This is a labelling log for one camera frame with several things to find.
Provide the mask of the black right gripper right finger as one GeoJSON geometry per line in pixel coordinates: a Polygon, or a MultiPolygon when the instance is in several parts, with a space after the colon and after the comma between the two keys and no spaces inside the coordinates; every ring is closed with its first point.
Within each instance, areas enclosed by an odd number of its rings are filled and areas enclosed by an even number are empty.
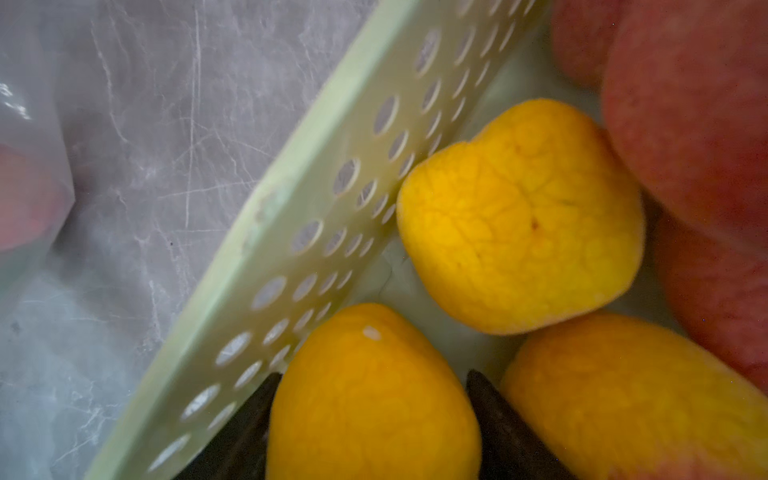
{"type": "Polygon", "coordinates": [[[466,392],[482,435],[481,479],[575,479],[485,375],[470,370],[466,392]]]}

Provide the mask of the clear zip-top bag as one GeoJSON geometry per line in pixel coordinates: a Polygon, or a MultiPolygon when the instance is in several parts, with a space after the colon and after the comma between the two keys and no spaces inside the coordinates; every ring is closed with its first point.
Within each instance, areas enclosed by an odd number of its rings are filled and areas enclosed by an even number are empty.
{"type": "Polygon", "coordinates": [[[36,3],[1,3],[1,295],[38,269],[75,196],[36,3]]]}

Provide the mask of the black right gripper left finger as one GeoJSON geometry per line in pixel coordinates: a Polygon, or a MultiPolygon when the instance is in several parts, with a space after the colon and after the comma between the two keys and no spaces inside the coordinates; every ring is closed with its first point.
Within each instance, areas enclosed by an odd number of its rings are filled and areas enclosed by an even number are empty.
{"type": "Polygon", "coordinates": [[[269,374],[175,479],[264,479],[270,411],[281,379],[281,373],[269,374]]]}

